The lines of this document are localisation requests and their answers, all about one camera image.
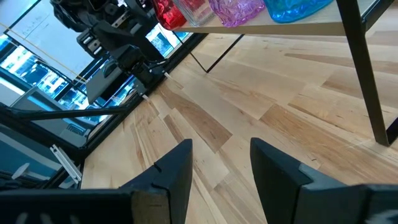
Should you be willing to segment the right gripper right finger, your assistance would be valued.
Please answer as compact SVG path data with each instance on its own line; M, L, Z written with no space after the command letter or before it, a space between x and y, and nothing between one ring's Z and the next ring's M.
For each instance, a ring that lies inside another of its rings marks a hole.
M259 138L252 173L268 223L397 223L397 186L346 185Z

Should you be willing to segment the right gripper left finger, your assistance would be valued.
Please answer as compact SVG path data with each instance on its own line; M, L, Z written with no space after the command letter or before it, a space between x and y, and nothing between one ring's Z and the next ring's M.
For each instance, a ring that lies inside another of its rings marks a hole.
M193 143L184 139L118 189L1 192L1 223L185 223Z

